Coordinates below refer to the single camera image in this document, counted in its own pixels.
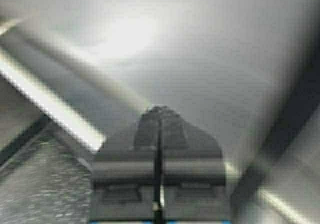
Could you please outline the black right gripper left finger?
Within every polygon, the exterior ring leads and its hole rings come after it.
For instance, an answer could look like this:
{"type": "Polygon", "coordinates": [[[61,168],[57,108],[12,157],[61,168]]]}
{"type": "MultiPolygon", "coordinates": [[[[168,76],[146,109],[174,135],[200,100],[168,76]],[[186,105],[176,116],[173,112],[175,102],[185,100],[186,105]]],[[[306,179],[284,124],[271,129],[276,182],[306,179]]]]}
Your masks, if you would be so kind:
{"type": "Polygon", "coordinates": [[[151,221],[154,218],[155,160],[162,109],[115,132],[92,164],[90,221],[151,221]]]}

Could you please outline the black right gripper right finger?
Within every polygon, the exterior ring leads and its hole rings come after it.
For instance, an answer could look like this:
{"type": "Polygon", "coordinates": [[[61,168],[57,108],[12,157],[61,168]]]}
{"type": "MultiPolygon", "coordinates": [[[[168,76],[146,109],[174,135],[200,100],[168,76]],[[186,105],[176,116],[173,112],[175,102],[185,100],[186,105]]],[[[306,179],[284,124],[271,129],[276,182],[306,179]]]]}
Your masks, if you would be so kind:
{"type": "Polygon", "coordinates": [[[226,169],[217,140],[174,110],[160,113],[164,219],[229,221],[226,169]]]}

